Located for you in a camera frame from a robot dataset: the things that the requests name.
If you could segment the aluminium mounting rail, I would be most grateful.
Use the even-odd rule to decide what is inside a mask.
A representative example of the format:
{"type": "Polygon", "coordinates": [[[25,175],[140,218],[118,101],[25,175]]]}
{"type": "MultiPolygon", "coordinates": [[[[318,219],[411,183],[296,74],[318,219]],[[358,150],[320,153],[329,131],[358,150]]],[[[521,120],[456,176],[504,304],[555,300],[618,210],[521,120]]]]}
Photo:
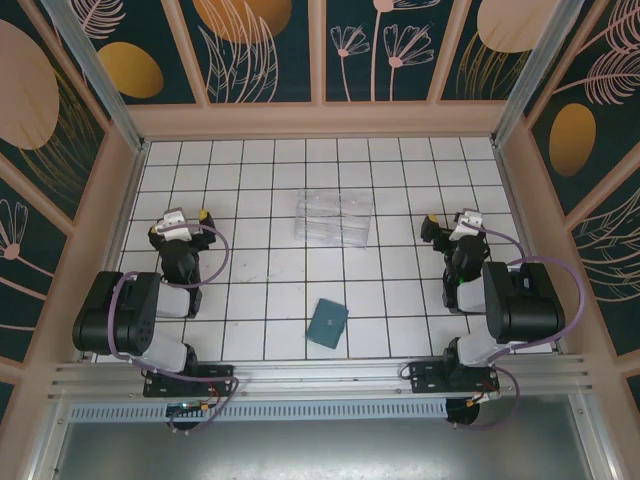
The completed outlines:
{"type": "MultiPolygon", "coordinates": [[[[405,398],[403,359],[239,361],[242,401],[405,398]]],[[[507,355],[497,366],[514,375],[524,396],[589,392],[594,383],[578,355],[507,355]]],[[[95,401],[143,398],[141,370],[126,363],[67,363],[56,367],[48,397],[95,401]]]]}

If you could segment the small green controller board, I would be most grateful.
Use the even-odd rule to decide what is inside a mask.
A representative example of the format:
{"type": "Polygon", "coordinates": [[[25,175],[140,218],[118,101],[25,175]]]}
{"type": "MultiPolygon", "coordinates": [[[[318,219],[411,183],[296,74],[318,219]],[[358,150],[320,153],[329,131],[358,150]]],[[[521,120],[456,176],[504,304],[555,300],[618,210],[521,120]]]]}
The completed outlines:
{"type": "Polygon", "coordinates": [[[204,401],[170,403],[166,407],[165,417],[167,419],[205,418],[215,406],[215,403],[204,401]]]}

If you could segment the aluminium table edge strip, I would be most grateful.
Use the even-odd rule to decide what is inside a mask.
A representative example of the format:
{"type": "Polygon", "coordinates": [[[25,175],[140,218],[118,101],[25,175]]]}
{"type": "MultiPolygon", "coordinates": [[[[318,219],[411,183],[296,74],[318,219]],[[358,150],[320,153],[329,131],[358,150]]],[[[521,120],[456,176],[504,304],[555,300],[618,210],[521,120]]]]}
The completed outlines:
{"type": "Polygon", "coordinates": [[[574,246],[537,147],[528,142],[511,143],[500,151],[499,163],[525,252],[574,266],[574,246]]]}
{"type": "Polygon", "coordinates": [[[79,242],[74,250],[79,261],[76,274],[79,285],[74,288],[77,315],[83,312],[98,274],[120,270],[130,217],[148,152],[149,145],[145,143],[136,152],[108,145],[100,154],[88,192],[83,198],[80,225],[74,236],[79,242]]]}

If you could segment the teal card holder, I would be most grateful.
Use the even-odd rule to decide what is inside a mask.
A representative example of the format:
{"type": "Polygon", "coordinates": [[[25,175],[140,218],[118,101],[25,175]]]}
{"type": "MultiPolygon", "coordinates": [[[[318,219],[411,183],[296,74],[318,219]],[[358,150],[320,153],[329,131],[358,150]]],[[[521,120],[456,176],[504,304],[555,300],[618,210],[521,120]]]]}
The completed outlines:
{"type": "Polygon", "coordinates": [[[326,348],[336,349],[345,330],[348,309],[327,299],[319,299],[306,338],[326,348]]]}

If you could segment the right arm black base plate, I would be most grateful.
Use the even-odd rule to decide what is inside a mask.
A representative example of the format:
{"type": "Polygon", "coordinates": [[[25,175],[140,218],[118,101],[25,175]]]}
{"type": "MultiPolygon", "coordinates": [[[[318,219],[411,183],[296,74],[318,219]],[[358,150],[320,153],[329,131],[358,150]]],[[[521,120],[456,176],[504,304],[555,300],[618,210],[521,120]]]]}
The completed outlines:
{"type": "Polygon", "coordinates": [[[440,394],[446,397],[499,392],[497,373],[488,367],[447,366],[430,360],[409,364],[409,382],[414,394],[440,394]]]}

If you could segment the aluminium corner post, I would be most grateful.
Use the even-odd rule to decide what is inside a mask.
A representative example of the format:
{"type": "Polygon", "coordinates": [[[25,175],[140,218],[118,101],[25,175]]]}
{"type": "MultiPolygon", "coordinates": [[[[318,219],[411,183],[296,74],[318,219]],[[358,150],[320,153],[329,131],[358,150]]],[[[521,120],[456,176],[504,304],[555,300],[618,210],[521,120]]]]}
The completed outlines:
{"type": "Polygon", "coordinates": [[[559,0],[541,36],[517,78],[491,139],[496,149],[504,146],[524,108],[541,83],[566,36],[577,20],[584,0],[559,0]]]}
{"type": "Polygon", "coordinates": [[[109,78],[98,53],[78,22],[66,0],[41,0],[53,23],[59,28],[74,58],[84,68],[88,81],[120,129],[127,144],[135,153],[142,150],[143,138],[135,126],[127,107],[109,78]]]}

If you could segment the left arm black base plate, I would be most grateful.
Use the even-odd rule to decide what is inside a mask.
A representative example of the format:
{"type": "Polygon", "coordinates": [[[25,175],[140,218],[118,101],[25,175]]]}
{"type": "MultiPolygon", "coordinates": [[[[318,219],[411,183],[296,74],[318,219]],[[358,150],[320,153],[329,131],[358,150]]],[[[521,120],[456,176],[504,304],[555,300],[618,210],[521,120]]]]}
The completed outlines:
{"type": "Polygon", "coordinates": [[[214,387],[221,397],[228,397],[233,386],[230,380],[233,373],[232,365],[222,364],[202,364],[183,373],[186,377],[208,379],[207,382],[198,382],[144,371],[145,383],[142,394],[145,398],[216,397],[211,390],[211,387],[214,387]]]}

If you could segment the clear acrylic tray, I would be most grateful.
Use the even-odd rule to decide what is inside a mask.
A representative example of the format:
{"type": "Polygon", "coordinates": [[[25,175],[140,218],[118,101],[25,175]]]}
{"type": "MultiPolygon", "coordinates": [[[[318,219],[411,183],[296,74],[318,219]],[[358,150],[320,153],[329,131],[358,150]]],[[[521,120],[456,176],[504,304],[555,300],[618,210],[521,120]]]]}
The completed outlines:
{"type": "Polygon", "coordinates": [[[365,248],[373,210],[369,190],[300,190],[294,237],[327,246],[365,248]]]}

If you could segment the grey metal sheet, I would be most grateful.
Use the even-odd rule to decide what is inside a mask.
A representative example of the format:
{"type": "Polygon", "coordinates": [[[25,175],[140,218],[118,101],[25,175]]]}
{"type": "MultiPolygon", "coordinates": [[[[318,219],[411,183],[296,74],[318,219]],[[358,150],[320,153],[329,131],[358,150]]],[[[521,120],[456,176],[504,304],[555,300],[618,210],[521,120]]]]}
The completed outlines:
{"type": "Polygon", "coordinates": [[[221,422],[69,428],[55,480],[593,480],[562,397],[502,400],[494,429],[442,419],[221,422]]]}

